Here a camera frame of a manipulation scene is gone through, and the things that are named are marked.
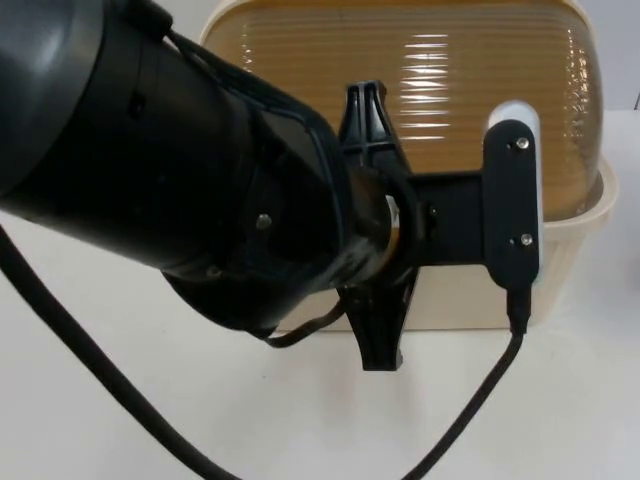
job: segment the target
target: black cord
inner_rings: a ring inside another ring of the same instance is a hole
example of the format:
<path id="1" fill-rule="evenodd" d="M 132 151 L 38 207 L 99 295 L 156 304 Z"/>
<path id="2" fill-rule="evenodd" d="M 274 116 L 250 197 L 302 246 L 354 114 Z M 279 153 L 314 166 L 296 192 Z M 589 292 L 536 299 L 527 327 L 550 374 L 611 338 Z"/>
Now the black cord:
<path id="1" fill-rule="evenodd" d="M 240 480 L 191 445 L 118 370 L 31 269 L 0 226 L 0 270 L 44 323 L 89 369 L 113 398 L 169 453 L 205 480 Z M 340 303 L 334 308 L 340 310 Z M 489 373 L 451 428 L 403 480 L 424 477 L 449 450 L 487 400 L 515 359 L 523 336 L 514 334 L 504 355 Z"/>
<path id="2" fill-rule="evenodd" d="M 436 446 L 433 447 L 418 466 L 405 475 L 402 480 L 417 480 L 425 477 L 434 465 L 444 456 L 444 454 L 447 453 L 447 450 L 451 448 L 451 445 L 453 445 L 462 432 L 464 432 L 473 417 L 475 417 L 478 410 L 482 408 L 484 402 L 489 398 L 493 389 L 515 360 L 518 352 L 520 351 L 520 347 L 522 346 L 522 340 L 522 335 L 511 336 L 511 341 L 509 342 L 506 351 L 502 357 L 500 357 L 496 366 L 493 367 L 493 370 L 491 370 L 489 375 L 487 375 L 487 378 L 482 382 L 482 385 L 480 385 L 480 388 L 476 391 L 471 400 L 469 400 L 469 403 L 467 403 L 467 406 L 464 408 L 462 413 L 460 413 L 455 422 L 453 422 L 453 425 L 449 427 L 449 430 L 447 430 Z"/>
<path id="3" fill-rule="evenodd" d="M 333 307 L 333 309 L 331 309 L 331 311 L 324 317 L 314 318 L 286 335 L 267 338 L 264 341 L 272 348 L 281 349 L 292 347 L 314 333 L 319 332 L 323 328 L 334 324 L 340 319 L 340 317 L 342 317 L 342 315 L 344 315 L 344 313 L 343 301 L 339 300 L 336 306 Z"/>
<path id="4" fill-rule="evenodd" d="M 169 453 L 205 480 L 240 480 L 209 460 L 160 415 L 49 292 L 2 227 L 0 269 L 53 333 Z"/>

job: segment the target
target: plastic storage box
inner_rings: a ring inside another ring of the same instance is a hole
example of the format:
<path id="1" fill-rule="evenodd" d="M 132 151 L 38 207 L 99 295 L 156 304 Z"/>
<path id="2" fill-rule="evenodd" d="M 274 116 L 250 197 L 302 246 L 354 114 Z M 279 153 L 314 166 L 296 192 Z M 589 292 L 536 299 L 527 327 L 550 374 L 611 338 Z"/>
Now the plastic storage box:
<path id="1" fill-rule="evenodd" d="M 302 99 L 338 128 L 348 83 L 379 79 L 416 173 L 473 170 L 489 113 L 524 100 L 542 126 L 544 272 L 534 318 L 546 318 L 586 235 L 618 194 L 600 161 L 602 95 L 590 28 L 557 1 L 223 1 L 201 43 Z M 310 297 L 283 329 L 325 314 Z M 502 328 L 505 293 L 477 267 L 424 268 L 407 328 Z M 348 329 L 342 321 L 334 329 Z"/>

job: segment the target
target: black bracket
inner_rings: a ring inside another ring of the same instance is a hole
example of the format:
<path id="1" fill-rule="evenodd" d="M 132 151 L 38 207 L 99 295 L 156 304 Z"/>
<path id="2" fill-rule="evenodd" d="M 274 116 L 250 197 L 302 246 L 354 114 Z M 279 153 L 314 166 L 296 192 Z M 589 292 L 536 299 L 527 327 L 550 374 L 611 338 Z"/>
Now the black bracket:
<path id="1" fill-rule="evenodd" d="M 378 171 L 400 210 L 400 239 L 383 271 L 338 290 L 369 371 L 402 364 L 400 340 L 420 267 L 485 265 L 509 291 L 530 286 L 540 268 L 540 172 L 531 128 L 513 119 L 491 126 L 480 171 L 414 174 L 385 95 L 380 82 L 351 85 L 340 129 L 346 161 Z"/>

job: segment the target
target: amber plastic lid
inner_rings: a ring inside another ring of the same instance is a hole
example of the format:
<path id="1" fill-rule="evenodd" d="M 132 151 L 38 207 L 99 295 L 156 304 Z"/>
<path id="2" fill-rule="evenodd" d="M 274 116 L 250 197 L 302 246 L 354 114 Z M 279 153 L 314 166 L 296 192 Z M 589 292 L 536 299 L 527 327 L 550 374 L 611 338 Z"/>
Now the amber plastic lid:
<path id="1" fill-rule="evenodd" d="M 559 0 L 253 0 L 214 20 L 203 44 L 335 129 L 346 85 L 382 80 L 415 172 L 478 169 L 489 114 L 523 100 L 541 120 L 545 219 L 586 208 L 600 157 L 600 72 L 588 25 Z"/>

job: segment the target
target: white table surface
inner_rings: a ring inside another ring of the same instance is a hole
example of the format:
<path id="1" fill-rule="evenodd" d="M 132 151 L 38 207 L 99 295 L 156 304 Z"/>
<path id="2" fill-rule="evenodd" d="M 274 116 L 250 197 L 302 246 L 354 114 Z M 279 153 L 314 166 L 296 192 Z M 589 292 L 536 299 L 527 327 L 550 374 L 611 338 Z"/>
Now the white table surface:
<path id="1" fill-rule="evenodd" d="M 606 116 L 622 195 L 548 323 L 429 477 L 640 478 L 640 115 Z M 502 332 L 407 334 L 367 374 L 350 334 L 274 352 L 222 330 L 146 268 L 1 216 L 59 298 L 198 447 L 247 479 L 400 478 L 502 353 Z M 0 278 L 0 478 L 195 478 Z"/>

